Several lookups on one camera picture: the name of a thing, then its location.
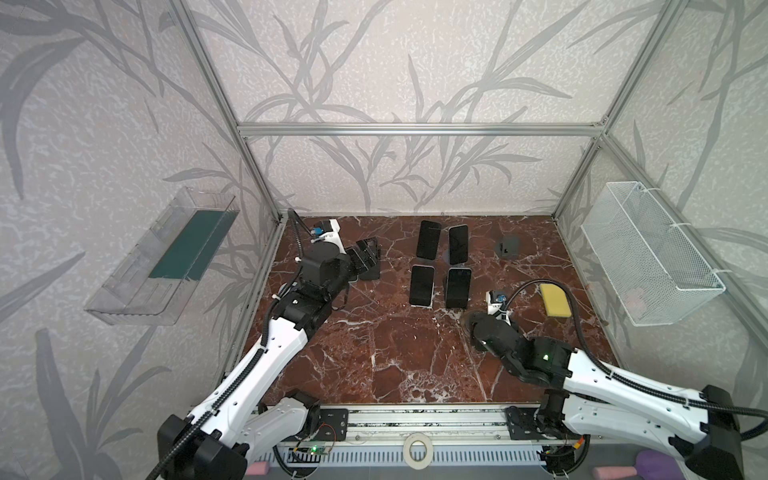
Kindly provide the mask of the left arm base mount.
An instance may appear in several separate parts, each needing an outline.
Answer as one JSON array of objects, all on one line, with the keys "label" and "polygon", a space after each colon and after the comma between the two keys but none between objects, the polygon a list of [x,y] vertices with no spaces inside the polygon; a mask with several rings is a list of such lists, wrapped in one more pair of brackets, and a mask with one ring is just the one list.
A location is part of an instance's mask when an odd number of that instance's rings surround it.
[{"label": "left arm base mount", "polygon": [[312,410],[303,429],[286,441],[338,442],[347,437],[350,412],[346,408],[326,408]]}]

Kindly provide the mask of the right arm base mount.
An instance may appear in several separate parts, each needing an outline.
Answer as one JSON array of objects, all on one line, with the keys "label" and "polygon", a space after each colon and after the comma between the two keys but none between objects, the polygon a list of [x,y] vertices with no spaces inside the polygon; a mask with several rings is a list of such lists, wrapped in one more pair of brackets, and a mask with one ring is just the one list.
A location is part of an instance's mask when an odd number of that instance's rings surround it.
[{"label": "right arm base mount", "polygon": [[509,406],[504,418],[511,440],[563,440],[566,431],[559,420],[541,413],[538,406]]}]

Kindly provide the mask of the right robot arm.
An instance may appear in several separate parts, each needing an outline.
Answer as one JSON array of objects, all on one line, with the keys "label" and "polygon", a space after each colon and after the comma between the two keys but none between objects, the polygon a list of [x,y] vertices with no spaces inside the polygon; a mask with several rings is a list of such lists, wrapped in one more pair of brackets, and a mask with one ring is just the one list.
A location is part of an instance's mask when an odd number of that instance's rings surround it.
[{"label": "right robot arm", "polygon": [[741,431],[740,417],[766,420],[767,413],[736,406],[719,387],[697,391],[659,383],[567,343],[528,338],[512,321],[484,312],[470,313],[466,329],[476,350],[544,390],[534,413],[507,409],[510,426],[555,438],[624,440],[681,460],[705,479],[744,478],[742,444],[767,431],[766,423]]}]

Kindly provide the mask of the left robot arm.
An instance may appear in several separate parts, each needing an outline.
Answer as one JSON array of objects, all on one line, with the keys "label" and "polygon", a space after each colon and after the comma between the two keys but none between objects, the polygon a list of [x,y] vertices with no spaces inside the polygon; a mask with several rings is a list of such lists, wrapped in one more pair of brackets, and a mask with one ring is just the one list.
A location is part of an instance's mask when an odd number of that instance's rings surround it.
[{"label": "left robot arm", "polygon": [[344,247],[334,232],[318,238],[273,297],[259,340],[185,418],[169,416],[157,433],[151,479],[242,479],[282,440],[314,429],[315,398],[293,392],[264,412],[257,407],[288,363],[333,312],[354,280],[380,265],[374,238]]}]

